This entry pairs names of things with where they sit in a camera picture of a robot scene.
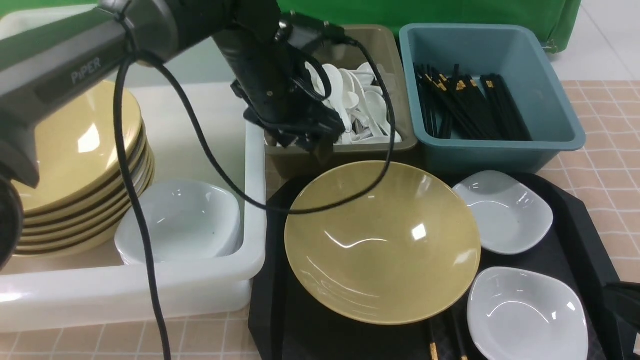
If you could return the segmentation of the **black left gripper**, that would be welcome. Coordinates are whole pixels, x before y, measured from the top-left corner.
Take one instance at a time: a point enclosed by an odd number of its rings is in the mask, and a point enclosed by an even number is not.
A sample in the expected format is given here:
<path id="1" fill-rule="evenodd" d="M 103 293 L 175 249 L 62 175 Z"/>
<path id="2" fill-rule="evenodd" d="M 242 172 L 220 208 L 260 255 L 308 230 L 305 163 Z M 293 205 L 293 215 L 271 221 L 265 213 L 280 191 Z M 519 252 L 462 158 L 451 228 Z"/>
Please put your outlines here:
<path id="1" fill-rule="evenodd" d="M 278 24 L 266 30 L 231 25 L 215 34 L 215 44 L 235 75 L 234 93 L 246 101 L 247 121 L 282 148 L 314 151 L 345 133 L 338 113 L 323 104 L 306 68 L 310 58 L 288 43 Z"/>

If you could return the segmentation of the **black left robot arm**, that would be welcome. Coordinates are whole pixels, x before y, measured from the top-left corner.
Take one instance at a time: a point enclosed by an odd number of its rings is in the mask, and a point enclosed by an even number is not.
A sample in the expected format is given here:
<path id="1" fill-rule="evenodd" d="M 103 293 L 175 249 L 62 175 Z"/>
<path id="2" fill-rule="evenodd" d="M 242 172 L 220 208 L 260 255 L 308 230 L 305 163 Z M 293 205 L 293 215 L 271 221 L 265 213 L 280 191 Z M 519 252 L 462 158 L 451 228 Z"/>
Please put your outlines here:
<path id="1" fill-rule="evenodd" d="M 160 71 L 213 38 L 235 75 L 244 117 L 283 147 L 331 148 L 346 128 L 313 91 L 314 48 L 345 32 L 282 13 L 276 0 L 101 0 L 87 12 L 1 41 L 1 264 L 22 235 L 24 209 L 13 182 L 41 180 L 35 128 L 55 111 L 134 62 Z"/>

